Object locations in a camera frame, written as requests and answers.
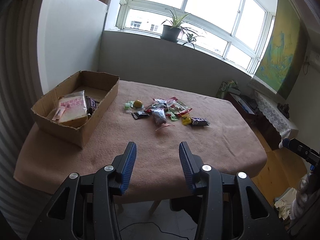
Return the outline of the small green candy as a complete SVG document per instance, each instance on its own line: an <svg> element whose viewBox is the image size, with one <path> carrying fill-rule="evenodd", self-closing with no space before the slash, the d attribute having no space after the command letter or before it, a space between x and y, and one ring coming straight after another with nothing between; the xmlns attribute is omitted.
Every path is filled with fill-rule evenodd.
<svg viewBox="0 0 320 240"><path fill-rule="evenodd" d="M125 104L124 104L124 110L125 111L129 111L129 110L131 110L132 108L133 108L133 101L128 101L128 102L126 102Z"/></svg>

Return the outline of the pink tablecloth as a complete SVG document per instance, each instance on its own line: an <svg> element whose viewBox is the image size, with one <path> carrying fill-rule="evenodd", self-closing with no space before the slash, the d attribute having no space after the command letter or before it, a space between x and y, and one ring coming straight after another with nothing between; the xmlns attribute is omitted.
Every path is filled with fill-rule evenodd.
<svg viewBox="0 0 320 240"><path fill-rule="evenodd" d="M157 128L152 117L135 120L124 112L127 101L150 104L154 98L176 97L204 118L206 127L184 126L180 121ZM178 156L183 141L205 164L227 173L256 176L267 161L261 143L234 106L221 99L142 83L120 81L118 94L84 148L62 141L33 126L17 159L14 178L23 185L54 193L73 172L97 172L137 145L129 188L118 199L133 203L182 197L189 194Z"/></svg>

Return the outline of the green snack packet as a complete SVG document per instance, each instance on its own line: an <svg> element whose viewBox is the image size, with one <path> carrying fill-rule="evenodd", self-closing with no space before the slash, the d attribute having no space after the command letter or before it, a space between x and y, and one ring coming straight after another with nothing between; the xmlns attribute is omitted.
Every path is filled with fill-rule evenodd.
<svg viewBox="0 0 320 240"><path fill-rule="evenodd" d="M166 116L168 116L171 121L178 121L179 120L179 117L172 111L167 111Z"/></svg>

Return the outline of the large red snack bag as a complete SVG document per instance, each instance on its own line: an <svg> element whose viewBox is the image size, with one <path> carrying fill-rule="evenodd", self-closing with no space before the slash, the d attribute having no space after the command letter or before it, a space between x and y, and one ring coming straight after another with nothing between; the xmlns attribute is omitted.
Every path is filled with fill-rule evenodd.
<svg viewBox="0 0 320 240"><path fill-rule="evenodd" d="M167 108L168 111L171 111L176 116L183 116L192 110L191 107L187 106L176 97L172 97L167 100Z"/></svg>

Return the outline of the red candy bag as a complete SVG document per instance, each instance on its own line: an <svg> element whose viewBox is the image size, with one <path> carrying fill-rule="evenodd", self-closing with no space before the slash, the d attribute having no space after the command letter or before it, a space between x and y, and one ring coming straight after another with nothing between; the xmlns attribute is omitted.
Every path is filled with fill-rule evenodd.
<svg viewBox="0 0 320 240"><path fill-rule="evenodd" d="M144 108L144 111L151 113L153 109L163 109L166 112L168 110L167 100L155 98L151 105Z"/></svg>

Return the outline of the small trailing plant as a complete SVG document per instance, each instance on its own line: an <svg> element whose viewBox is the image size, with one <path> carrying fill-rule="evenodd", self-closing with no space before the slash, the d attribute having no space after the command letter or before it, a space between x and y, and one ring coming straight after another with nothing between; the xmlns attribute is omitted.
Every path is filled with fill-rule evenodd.
<svg viewBox="0 0 320 240"><path fill-rule="evenodd" d="M195 49L195 42L197 41L197 38L202 36L199 35L195 29L189 27L181 27L181 31L186 36L186 41L182 43L182 46L189 44L192 45L193 49Z"/></svg>

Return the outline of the purple chocolate bar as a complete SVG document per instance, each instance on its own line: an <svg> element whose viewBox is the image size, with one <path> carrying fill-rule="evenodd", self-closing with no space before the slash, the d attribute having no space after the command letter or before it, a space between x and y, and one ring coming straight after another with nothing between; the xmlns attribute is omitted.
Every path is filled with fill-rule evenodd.
<svg viewBox="0 0 320 240"><path fill-rule="evenodd" d="M191 118L191 126L199 126L199 127L203 127L203 126L209 126L210 123L204 119L204 118L195 118L192 117Z"/></svg>

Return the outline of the dark wooden side cabinet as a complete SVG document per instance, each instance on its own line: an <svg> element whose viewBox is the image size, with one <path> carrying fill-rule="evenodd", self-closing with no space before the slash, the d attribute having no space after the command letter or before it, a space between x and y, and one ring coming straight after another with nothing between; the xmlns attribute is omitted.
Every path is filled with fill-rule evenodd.
<svg viewBox="0 0 320 240"><path fill-rule="evenodd" d="M271 150L277 150L281 140L280 134L257 107L251 109L250 105L244 100L245 97L245 95L240 96L228 92L225 100L231 102L244 120L261 133Z"/></svg>

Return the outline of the dark snack in box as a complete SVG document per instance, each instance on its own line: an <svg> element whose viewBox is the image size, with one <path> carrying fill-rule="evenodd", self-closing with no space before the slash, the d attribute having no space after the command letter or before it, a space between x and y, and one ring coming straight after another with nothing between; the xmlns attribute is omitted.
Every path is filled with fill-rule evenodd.
<svg viewBox="0 0 320 240"><path fill-rule="evenodd" d="M86 107L87 107L87 115L91 117L95 110L97 109L97 106L99 105L99 102L96 102L92 97L85 96L86 99Z"/></svg>

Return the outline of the landscape wall painting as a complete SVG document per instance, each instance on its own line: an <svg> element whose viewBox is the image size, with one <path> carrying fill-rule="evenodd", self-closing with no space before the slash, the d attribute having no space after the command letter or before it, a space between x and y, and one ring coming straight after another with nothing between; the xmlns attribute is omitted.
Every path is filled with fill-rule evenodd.
<svg viewBox="0 0 320 240"><path fill-rule="evenodd" d="M307 44L308 33L291 0L278 0L272 34L250 85L273 99L286 100L304 62Z"/></svg>

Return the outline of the yellow jelly cup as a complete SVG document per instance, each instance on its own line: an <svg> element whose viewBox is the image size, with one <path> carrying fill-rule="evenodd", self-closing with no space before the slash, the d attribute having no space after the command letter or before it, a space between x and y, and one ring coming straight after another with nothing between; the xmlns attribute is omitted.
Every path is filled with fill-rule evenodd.
<svg viewBox="0 0 320 240"><path fill-rule="evenodd" d="M135 109L142 109L144 108L143 103L140 100L135 100L132 104L133 108Z"/></svg>

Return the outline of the green carton box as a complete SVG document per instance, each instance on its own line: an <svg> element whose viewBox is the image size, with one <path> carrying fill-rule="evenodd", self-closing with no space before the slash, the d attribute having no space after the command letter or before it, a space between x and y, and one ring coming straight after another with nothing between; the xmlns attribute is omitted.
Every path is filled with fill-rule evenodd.
<svg viewBox="0 0 320 240"><path fill-rule="evenodd" d="M230 88L238 88L238 82L235 80L223 81L217 91L216 98L224 99Z"/></svg>

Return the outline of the pink small packet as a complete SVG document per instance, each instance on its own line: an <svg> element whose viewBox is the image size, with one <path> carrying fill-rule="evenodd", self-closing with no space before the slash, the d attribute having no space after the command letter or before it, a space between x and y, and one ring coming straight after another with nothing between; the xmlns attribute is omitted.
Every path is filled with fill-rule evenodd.
<svg viewBox="0 0 320 240"><path fill-rule="evenodd" d="M52 117L52 120L53 120L53 121L59 121L59 120L62 118L65 110L66 110L66 107L59 107L59 108L56 110L54 116Z"/></svg>

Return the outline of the white cabinet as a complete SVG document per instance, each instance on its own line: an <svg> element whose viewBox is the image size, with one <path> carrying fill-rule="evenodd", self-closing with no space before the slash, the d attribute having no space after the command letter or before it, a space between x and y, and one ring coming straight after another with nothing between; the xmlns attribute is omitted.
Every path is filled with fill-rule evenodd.
<svg viewBox="0 0 320 240"><path fill-rule="evenodd" d="M107 5L99 0L42 0L37 21L41 94L81 70L98 70Z"/></svg>

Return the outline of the small black snack packet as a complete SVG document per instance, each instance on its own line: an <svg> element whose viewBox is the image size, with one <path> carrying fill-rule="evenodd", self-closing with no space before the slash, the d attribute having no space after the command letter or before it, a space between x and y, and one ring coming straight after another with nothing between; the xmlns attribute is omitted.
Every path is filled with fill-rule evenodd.
<svg viewBox="0 0 320 240"><path fill-rule="evenodd" d="M133 112L131 114L135 120L147 118L150 116L150 114L145 111L137 111L137 112Z"/></svg>

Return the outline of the window frame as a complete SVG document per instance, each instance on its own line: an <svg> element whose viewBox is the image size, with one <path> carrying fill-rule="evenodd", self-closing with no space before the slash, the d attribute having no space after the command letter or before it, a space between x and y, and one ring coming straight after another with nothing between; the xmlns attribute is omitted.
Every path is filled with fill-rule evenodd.
<svg viewBox="0 0 320 240"><path fill-rule="evenodd" d="M253 75L265 53L277 0L119 0L116 27L161 35L168 9L190 13L182 27L195 29L195 49Z"/></svg>

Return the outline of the potted spider plant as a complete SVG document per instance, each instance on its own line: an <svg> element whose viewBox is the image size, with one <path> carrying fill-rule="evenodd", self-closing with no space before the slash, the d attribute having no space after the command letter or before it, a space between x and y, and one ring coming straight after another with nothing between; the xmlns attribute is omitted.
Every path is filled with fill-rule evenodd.
<svg viewBox="0 0 320 240"><path fill-rule="evenodd" d="M184 29L181 24L183 23L184 19L190 15L190 13L179 15L174 8L166 8L166 10L170 12L171 19L165 20L162 23L163 31L160 38L166 41L177 43L178 36Z"/></svg>

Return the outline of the cardboard box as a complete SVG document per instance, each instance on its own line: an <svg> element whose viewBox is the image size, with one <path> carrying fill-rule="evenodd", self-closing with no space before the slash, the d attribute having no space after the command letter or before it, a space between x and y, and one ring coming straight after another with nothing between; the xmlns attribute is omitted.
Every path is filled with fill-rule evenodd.
<svg viewBox="0 0 320 240"><path fill-rule="evenodd" d="M83 148L118 94L120 78L79 71L42 96L31 108L38 127Z"/></svg>

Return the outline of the white lace cloth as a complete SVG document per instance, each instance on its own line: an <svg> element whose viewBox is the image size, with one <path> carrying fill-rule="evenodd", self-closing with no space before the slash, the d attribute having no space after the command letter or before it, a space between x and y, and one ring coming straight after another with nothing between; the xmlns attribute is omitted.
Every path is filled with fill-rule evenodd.
<svg viewBox="0 0 320 240"><path fill-rule="evenodd" d="M297 137L299 133L298 127L280 112L280 110L277 108L276 102L257 91L254 92L254 97L257 102L258 109L262 112L263 116L269 121L269 123L276 129L282 140L286 138L293 139Z"/></svg>

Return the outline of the dark dried fruit bag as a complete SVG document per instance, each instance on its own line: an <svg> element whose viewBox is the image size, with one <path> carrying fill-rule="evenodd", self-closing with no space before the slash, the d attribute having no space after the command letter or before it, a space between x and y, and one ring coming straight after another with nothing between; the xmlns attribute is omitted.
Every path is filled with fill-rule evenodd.
<svg viewBox="0 0 320 240"><path fill-rule="evenodd" d="M167 123L164 109L161 109L161 108L152 109L151 113L157 127L160 127Z"/></svg>

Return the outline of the white bread package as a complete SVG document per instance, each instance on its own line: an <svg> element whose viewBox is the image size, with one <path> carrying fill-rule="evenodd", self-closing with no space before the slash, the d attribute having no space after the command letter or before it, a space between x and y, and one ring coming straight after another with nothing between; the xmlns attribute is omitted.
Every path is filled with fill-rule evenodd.
<svg viewBox="0 0 320 240"><path fill-rule="evenodd" d="M66 107L62 118L58 121L61 124L78 120L86 122L88 119L84 90L60 98L57 108L59 107Z"/></svg>

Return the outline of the yellow snack packet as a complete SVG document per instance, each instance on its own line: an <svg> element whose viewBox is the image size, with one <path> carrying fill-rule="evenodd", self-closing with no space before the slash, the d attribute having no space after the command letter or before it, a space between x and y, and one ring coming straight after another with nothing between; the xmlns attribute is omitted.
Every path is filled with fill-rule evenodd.
<svg viewBox="0 0 320 240"><path fill-rule="evenodd" d="M188 113L181 116L181 121L184 126L192 123L191 117Z"/></svg>

